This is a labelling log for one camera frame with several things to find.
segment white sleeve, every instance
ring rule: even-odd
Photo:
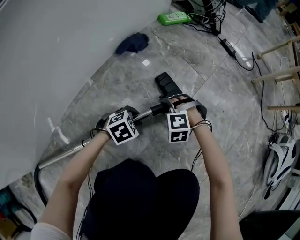
[[[30,240],[71,240],[61,229],[47,223],[37,223],[31,231]]]

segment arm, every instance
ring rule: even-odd
[[[61,229],[72,239],[79,189],[108,140],[106,133],[97,134],[71,159],[62,172],[39,222]]]
[[[191,127],[203,120],[196,108],[189,109],[187,113]],[[210,239],[241,240],[233,180],[227,160],[206,125],[196,127],[194,133],[210,180]]]

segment hand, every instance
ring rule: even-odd
[[[184,96],[180,96],[179,99],[180,100],[183,100],[183,99],[186,99],[187,97],[184,97]],[[172,98],[171,99],[173,102],[177,102],[178,99],[177,98]],[[188,115],[188,120],[189,120],[189,124],[191,127],[193,127],[196,123],[200,122],[203,120],[201,114],[198,112],[197,108],[196,107],[192,107],[192,108],[189,108],[187,110],[187,115]]]

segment blue cloth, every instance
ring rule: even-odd
[[[121,55],[125,51],[137,53],[148,46],[149,38],[146,34],[136,33],[127,37],[116,50],[116,54]]]
[[[257,3],[254,11],[257,16],[263,21],[270,14],[272,9],[275,8],[278,0],[235,0],[238,4],[242,6],[247,6],[249,4]]]

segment white wall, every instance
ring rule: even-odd
[[[31,171],[81,87],[171,0],[9,0],[0,11],[0,189]]]

